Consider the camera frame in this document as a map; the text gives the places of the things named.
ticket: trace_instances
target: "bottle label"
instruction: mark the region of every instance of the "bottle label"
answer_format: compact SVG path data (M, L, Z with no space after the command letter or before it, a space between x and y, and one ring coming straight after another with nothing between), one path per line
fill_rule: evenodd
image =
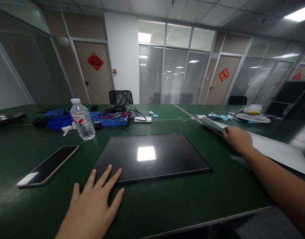
M75 122L75 124L77 123L85 123L86 122L86 118L85 116L72 116L73 121Z

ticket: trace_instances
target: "small fan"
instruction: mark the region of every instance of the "small fan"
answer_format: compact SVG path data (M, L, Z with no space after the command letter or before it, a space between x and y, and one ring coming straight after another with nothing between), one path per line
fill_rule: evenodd
M254 121L258 123L270 123L271 120L267 117L261 116L261 115L248 115L244 113L240 113L236 115L237 118L248 120L248 121Z

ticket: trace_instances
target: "plastic water bottle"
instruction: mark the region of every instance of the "plastic water bottle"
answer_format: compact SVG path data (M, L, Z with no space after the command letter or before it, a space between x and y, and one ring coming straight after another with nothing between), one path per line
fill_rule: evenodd
M71 99L73 106L70 114L76 124L77 131L83 140L95 137L95 129L90 118L89 110L80 103L80 99Z

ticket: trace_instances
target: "ceiling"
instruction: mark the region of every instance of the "ceiling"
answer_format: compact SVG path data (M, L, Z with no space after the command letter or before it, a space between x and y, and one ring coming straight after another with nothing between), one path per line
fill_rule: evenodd
M174 0L173 6L172 0L35 1L47 8L96 14L113 11L305 43L305 20L283 18L305 7L305 0Z

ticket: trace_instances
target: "blue box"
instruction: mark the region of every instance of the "blue box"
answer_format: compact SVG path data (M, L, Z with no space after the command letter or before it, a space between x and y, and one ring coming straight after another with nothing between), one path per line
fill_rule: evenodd
M73 123L73 118L71 115L52 118L49 123L46 125L46 128L50 128L52 130L61 130L65 126L71 126Z
M66 110L54 110L54 111L48 111L44 117L49 117L49 116L70 116L70 112Z
M96 116L98 114L100 114L100 112L90 112L90 117L92 118L93 122L100 121L102 123L103 127L119 126L119 125L128 124L128 116L126 116L126 118L119 118L119 119L102 119L102 116Z

